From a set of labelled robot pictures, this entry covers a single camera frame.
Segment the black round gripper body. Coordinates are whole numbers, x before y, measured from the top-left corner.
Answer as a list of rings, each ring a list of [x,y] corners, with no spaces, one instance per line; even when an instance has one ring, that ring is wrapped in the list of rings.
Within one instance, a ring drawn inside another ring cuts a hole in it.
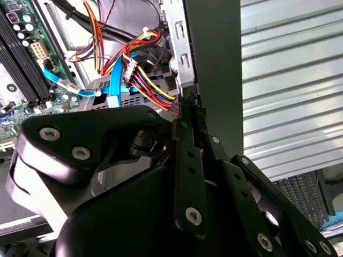
[[[181,232],[173,220],[174,177],[150,168],[79,206],[64,223],[56,256],[257,256],[231,202],[206,184],[205,239]]]

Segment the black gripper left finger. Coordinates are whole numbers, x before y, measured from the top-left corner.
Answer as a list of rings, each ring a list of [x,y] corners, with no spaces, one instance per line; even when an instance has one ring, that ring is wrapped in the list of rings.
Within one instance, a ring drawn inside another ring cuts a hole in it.
[[[207,133],[199,96],[179,96],[170,122],[146,105],[38,116],[23,122],[14,152],[14,183],[22,206],[42,215],[59,239],[80,231],[76,208],[90,195],[95,174],[142,156],[162,160],[175,176],[176,227],[207,235],[207,206],[200,148]]]

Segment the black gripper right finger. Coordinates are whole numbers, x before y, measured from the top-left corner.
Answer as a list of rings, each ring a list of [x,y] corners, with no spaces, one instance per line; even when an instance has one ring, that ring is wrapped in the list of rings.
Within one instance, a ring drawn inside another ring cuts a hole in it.
[[[195,130],[205,151],[211,177],[229,197],[227,206],[238,215],[235,237],[242,243],[236,256],[337,256],[333,246],[306,217],[244,155],[229,157],[209,134],[206,111],[195,101]]]

